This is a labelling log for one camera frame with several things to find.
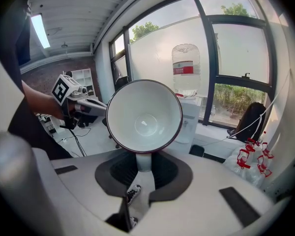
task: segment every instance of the window sill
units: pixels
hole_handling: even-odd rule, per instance
[[[229,134],[225,128],[214,127],[211,125],[203,126],[201,123],[197,124],[193,145],[204,146],[205,153],[226,159],[232,151],[242,145],[243,142],[239,140],[225,139]]]

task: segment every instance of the ceiling light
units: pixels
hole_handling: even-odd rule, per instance
[[[46,36],[45,29],[44,29],[43,19],[41,17],[41,14],[32,16],[30,19],[31,19],[31,22],[33,23],[35,32],[36,32],[43,48],[50,47],[50,44],[49,44],[47,36]]]

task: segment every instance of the window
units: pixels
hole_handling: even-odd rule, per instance
[[[253,102],[264,104],[266,93],[239,86],[215,84],[210,122],[236,127],[242,115]]]
[[[177,93],[197,92],[199,121],[227,128],[238,125],[251,103],[273,100],[273,36],[257,1],[167,0],[138,18],[110,45],[114,82],[128,76],[159,81]],[[181,71],[182,61],[192,61],[193,73],[177,81],[174,64]]]
[[[258,18],[249,0],[200,0],[206,15],[239,15]]]
[[[219,52],[219,75],[247,76],[256,81],[269,82],[269,59],[264,31],[260,28],[216,24],[213,25]]]
[[[146,21],[158,28],[154,27],[153,31],[148,34],[144,32],[145,35],[140,38],[136,38],[136,31],[133,31],[132,38],[135,41],[130,45],[133,80],[156,80],[175,91],[173,49],[186,44],[198,53],[197,63],[200,65],[200,70],[197,70],[199,74],[197,79],[193,75],[189,79],[185,77],[187,80],[184,86],[186,84],[192,87],[195,85],[198,90],[197,96],[207,97],[209,82],[207,39],[194,1],[181,0],[167,5],[143,18],[130,30],[140,29],[137,27],[138,24]]]
[[[113,44],[114,56],[124,49],[123,35],[121,35]]]

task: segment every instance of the white ceramic cup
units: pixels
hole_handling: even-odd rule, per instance
[[[152,80],[132,81],[117,91],[107,106],[107,128],[124,149],[152,153],[178,135],[182,109],[173,91]]]

